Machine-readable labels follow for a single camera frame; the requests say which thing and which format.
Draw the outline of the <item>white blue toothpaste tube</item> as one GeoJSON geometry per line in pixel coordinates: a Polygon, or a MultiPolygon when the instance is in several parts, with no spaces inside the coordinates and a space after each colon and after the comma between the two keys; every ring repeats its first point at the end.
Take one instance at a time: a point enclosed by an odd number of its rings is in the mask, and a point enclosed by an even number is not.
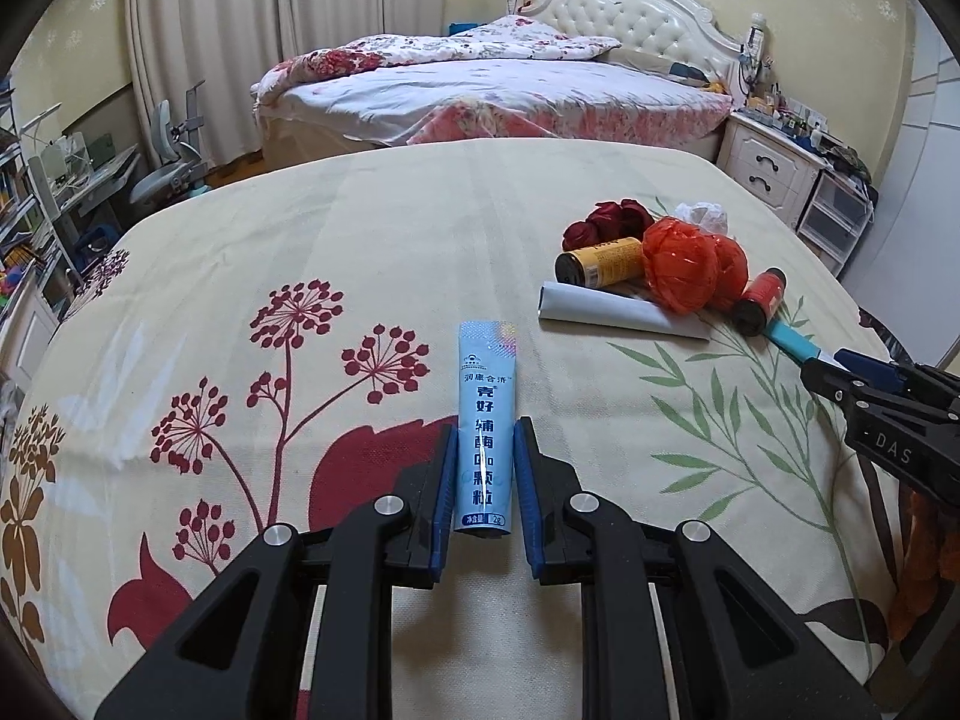
{"type": "Polygon", "coordinates": [[[823,351],[820,346],[817,346],[813,341],[805,338],[804,335],[779,319],[771,320],[763,330],[763,335],[781,353],[794,361],[797,366],[802,366],[811,359],[818,359],[832,366],[838,366],[838,361],[830,353],[823,351]]]}

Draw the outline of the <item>red bottle black cap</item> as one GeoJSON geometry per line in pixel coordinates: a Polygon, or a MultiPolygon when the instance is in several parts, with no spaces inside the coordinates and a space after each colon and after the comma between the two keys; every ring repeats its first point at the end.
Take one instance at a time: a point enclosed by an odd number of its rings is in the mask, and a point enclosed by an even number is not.
{"type": "Polygon", "coordinates": [[[731,320],[744,337],[756,337],[776,317],[786,294],[786,275],[779,268],[768,268],[752,281],[734,302],[731,320]]]}

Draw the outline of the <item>red plastic bag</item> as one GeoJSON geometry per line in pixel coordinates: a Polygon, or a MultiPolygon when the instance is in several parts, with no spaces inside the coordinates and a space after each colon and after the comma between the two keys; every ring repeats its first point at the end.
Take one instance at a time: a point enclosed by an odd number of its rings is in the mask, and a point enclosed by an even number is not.
{"type": "Polygon", "coordinates": [[[641,260],[654,301],[679,316],[729,312],[747,288],[747,255],[734,239],[672,216],[646,229],[641,260]]]}

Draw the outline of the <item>white plastic bag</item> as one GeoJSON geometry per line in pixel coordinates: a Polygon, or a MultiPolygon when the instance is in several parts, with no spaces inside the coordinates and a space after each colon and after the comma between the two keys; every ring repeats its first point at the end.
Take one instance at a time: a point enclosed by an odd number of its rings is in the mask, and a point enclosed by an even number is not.
{"type": "Polygon", "coordinates": [[[677,220],[693,224],[706,234],[726,236],[729,232],[727,211],[720,203],[679,203],[672,211],[672,216],[677,220]]]}

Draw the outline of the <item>light blue tube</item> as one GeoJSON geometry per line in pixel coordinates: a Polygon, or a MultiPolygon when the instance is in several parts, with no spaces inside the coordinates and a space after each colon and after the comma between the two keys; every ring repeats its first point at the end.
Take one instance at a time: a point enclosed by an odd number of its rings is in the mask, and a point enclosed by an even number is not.
{"type": "Polygon", "coordinates": [[[509,323],[460,324],[454,530],[477,538],[511,533],[516,359],[509,323]]]}

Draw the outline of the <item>yellow can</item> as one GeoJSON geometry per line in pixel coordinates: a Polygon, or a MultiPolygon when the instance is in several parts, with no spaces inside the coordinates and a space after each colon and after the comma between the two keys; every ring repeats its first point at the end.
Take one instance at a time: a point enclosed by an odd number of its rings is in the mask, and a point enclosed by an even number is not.
{"type": "Polygon", "coordinates": [[[583,288],[607,288],[636,280],[644,271],[643,243],[636,238],[570,250],[556,257],[555,278],[583,288]]]}

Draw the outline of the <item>dark red satin cloth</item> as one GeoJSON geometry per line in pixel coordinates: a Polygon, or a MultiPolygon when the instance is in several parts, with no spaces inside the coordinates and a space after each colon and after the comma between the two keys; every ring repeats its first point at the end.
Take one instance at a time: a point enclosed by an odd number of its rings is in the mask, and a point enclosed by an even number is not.
{"type": "Polygon", "coordinates": [[[562,249],[584,249],[621,238],[641,239],[654,218],[635,199],[597,203],[584,220],[571,223],[563,232],[562,249]]]}

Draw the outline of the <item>white paper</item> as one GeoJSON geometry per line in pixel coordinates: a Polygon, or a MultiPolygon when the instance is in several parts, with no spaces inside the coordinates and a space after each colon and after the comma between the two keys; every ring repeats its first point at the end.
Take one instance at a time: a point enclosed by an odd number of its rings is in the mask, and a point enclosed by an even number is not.
{"type": "Polygon", "coordinates": [[[556,281],[540,288],[539,317],[690,340],[708,340],[711,335],[708,323],[697,316],[675,316],[646,299],[556,281]]]}

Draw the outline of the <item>black lined trash bin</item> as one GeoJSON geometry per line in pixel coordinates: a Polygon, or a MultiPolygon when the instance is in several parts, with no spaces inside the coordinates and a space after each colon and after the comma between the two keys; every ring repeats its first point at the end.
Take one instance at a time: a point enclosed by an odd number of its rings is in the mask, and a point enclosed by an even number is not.
{"type": "Polygon", "coordinates": [[[893,717],[958,715],[958,520],[898,484],[903,561],[889,612],[892,648],[869,681],[893,717]]]}

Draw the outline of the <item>white sliding wardrobe door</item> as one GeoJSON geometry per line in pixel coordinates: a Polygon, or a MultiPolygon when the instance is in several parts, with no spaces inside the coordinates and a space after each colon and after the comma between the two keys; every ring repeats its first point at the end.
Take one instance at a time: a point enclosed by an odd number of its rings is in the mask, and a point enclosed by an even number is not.
{"type": "Polygon", "coordinates": [[[921,5],[900,132],[841,284],[913,359],[958,366],[958,62],[921,5]]]}

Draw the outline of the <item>white nightstand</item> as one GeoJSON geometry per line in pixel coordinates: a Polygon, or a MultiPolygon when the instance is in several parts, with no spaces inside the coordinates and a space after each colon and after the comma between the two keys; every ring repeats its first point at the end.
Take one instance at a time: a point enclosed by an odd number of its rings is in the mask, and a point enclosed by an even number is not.
{"type": "Polygon", "coordinates": [[[796,229],[827,163],[737,110],[726,121],[718,167],[796,229]]]}

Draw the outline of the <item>white tufted bed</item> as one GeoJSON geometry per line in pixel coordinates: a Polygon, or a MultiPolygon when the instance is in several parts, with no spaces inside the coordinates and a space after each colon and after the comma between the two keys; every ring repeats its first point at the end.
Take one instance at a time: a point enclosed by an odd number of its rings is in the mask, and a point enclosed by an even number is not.
{"type": "Polygon", "coordinates": [[[622,45],[594,60],[460,60],[378,68],[254,103],[277,166],[391,146],[556,137],[703,158],[747,99],[739,44],[697,0],[508,0],[505,15],[622,45]]]}

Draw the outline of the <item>cluttered desk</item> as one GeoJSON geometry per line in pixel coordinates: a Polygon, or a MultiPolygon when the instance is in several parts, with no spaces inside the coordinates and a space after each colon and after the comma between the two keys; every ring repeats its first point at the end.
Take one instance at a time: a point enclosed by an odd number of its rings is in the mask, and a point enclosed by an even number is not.
{"type": "Polygon", "coordinates": [[[114,205],[127,197],[142,156],[131,146],[98,163],[80,132],[44,140],[41,125],[57,112],[50,106],[21,121],[13,80],[3,76],[2,309],[13,309],[14,290],[28,277],[60,319],[121,237],[114,205]]]}

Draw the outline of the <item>grey desk chair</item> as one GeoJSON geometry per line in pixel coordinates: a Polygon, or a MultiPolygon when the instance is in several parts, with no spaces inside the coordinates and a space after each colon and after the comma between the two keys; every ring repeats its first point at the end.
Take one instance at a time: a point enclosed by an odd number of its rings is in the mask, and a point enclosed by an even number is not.
{"type": "Polygon", "coordinates": [[[200,129],[205,119],[200,114],[200,80],[185,92],[185,119],[172,120],[171,103],[161,99],[149,121],[149,138],[160,158],[160,167],[135,184],[130,193],[133,206],[160,206],[180,202],[208,192],[208,163],[200,151],[200,129]]]}

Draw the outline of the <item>beige curtain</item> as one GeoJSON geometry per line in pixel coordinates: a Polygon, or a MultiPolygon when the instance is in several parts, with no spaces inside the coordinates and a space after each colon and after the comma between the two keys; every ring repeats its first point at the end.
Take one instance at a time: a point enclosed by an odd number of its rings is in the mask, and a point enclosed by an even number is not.
{"type": "Polygon", "coordinates": [[[281,60],[378,32],[438,34],[444,0],[125,0],[140,119],[199,92],[200,149],[221,166],[254,153],[251,88],[281,60]]]}

